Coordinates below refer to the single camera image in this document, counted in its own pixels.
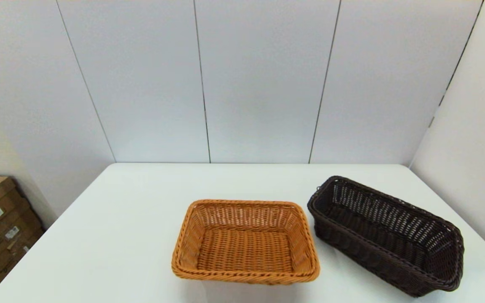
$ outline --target basket rim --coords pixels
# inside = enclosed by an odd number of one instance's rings
[[[310,270],[289,273],[289,272],[262,272],[262,271],[208,271],[197,270],[181,266],[181,245],[185,238],[185,232],[187,225],[190,221],[194,209],[198,205],[267,205],[268,207],[292,207],[295,209],[298,220],[302,221],[304,229],[304,238],[306,245],[308,246],[310,253]],[[264,284],[291,284],[293,282],[309,282],[315,280],[320,272],[319,260],[315,249],[314,239],[310,234],[310,228],[308,226],[308,220],[304,211],[300,205],[288,201],[260,201],[260,200],[227,200],[227,199],[201,199],[192,202],[187,209],[187,214],[181,226],[179,237],[177,238],[177,244],[173,251],[171,259],[171,268],[175,275],[180,278],[186,279],[198,279],[198,280],[229,280],[232,282],[251,282],[251,283],[264,283]],[[268,277],[269,279],[261,282],[259,278]]]
[[[325,215],[324,213],[316,209],[314,203],[316,202],[317,198],[320,196],[320,192],[322,192],[323,188],[327,188],[331,186],[332,182],[335,180],[346,181],[362,190],[369,191],[372,194],[379,194],[380,196],[391,199],[392,201],[397,202],[394,204],[395,207],[400,207],[406,211],[417,213],[418,215],[431,219],[439,224],[442,224],[445,228],[449,229],[450,232],[453,232],[456,238],[458,239],[456,241],[456,249],[458,250],[458,254],[456,254],[456,260],[454,262],[453,276],[450,279],[438,278],[431,272],[427,272],[422,268],[420,268],[419,266],[413,265],[412,263],[405,261],[402,257],[381,247],[380,245],[376,244],[372,240],[369,240],[363,236],[360,236],[353,230],[343,226],[342,224],[339,224],[335,220],[327,217],[327,215]],[[390,259],[394,260],[396,263],[399,263],[402,266],[410,268],[412,270],[412,274],[415,274],[416,276],[425,280],[427,283],[431,284],[432,286],[437,287],[440,290],[454,290],[457,288],[458,282],[462,276],[461,270],[459,267],[460,267],[460,264],[462,263],[461,260],[462,260],[462,255],[464,251],[464,245],[463,245],[463,237],[461,235],[460,230],[456,226],[454,226],[454,224],[452,224],[451,222],[446,221],[445,219],[438,217],[437,215],[433,215],[433,213],[430,213],[429,211],[416,207],[415,205],[412,205],[399,198],[390,196],[389,194],[385,194],[381,191],[370,188],[368,186],[365,186],[364,184],[360,184],[356,181],[353,181],[349,178],[342,177],[342,176],[332,176],[329,179],[327,179],[327,181],[325,181],[325,183],[322,186],[320,186],[318,190],[315,192],[315,194],[310,198],[310,201],[308,201],[308,210],[314,216],[315,219],[319,219],[320,221],[325,221],[327,224],[335,226],[335,228],[338,228],[344,232],[347,232],[348,234],[357,238],[358,240],[371,245],[380,255],[389,257]]]

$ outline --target dark brown wicker basket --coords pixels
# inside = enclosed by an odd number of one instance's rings
[[[460,285],[464,240],[452,223],[339,176],[317,189],[308,209],[319,238],[408,295]]]

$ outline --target rectangular basket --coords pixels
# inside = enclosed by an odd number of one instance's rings
[[[344,177],[310,198],[319,238],[412,297],[458,288],[460,231],[423,209]]]
[[[199,200],[188,208],[171,269],[186,279],[291,284],[317,278],[319,262],[295,203]]]

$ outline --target white table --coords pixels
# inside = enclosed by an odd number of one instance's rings
[[[317,238],[321,274],[313,282],[201,282],[171,272],[171,253],[192,201],[293,201],[306,210],[313,227],[306,202],[332,175],[392,194],[460,228],[466,248],[460,288],[411,298]],[[400,165],[117,163],[76,199],[0,284],[0,303],[411,301],[485,302],[485,242]]]

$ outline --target basket bottom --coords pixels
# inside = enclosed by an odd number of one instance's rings
[[[289,239],[281,231],[207,229],[197,268],[207,271],[293,272]]]

